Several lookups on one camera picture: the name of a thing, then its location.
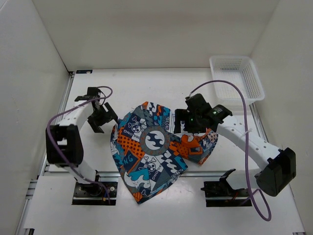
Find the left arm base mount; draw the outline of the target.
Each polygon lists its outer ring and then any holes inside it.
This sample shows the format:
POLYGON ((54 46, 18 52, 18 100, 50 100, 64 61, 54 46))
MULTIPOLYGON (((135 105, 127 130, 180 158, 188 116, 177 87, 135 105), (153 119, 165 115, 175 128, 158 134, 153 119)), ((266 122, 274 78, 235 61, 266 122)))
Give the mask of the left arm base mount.
POLYGON ((118 188, 117 172, 99 172, 96 180, 101 182, 109 194, 102 186, 90 183, 75 182, 72 204, 81 206, 115 206, 118 188))

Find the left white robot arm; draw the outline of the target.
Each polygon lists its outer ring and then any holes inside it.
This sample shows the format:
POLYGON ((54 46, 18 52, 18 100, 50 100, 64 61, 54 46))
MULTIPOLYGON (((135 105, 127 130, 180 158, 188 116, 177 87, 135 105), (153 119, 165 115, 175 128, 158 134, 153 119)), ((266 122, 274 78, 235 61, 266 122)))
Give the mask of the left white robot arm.
POLYGON ((112 93, 109 86, 88 87, 87 94, 76 97, 73 107, 52 117, 45 130, 48 162, 68 171, 78 183, 86 184, 92 196, 99 195, 103 185, 97 179, 97 171, 84 161, 80 130, 88 123, 94 133, 103 134, 104 124, 118 122, 117 114, 106 102, 112 93))

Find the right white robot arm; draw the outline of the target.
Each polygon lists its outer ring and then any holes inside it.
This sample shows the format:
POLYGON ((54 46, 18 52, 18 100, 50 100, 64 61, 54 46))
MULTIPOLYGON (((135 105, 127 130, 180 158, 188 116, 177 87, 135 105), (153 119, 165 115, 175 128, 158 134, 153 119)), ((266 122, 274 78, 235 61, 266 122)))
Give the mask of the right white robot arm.
POLYGON ((175 110, 175 133, 203 133, 212 130, 242 149, 260 168, 256 184, 265 194, 275 197, 296 176, 296 154, 280 149, 261 137, 248 133, 232 112, 223 105, 211 107, 201 94, 186 98, 186 109, 175 110))

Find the colourful patterned shorts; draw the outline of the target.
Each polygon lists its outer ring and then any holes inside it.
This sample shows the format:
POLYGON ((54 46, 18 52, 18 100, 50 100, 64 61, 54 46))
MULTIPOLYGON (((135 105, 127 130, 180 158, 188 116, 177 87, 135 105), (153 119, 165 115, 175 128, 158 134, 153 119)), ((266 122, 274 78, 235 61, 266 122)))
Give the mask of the colourful patterned shorts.
POLYGON ((170 187, 188 168, 202 165, 213 152, 218 134, 211 129, 174 133, 175 113, 144 102, 113 127, 111 152, 120 176, 138 204, 170 187))

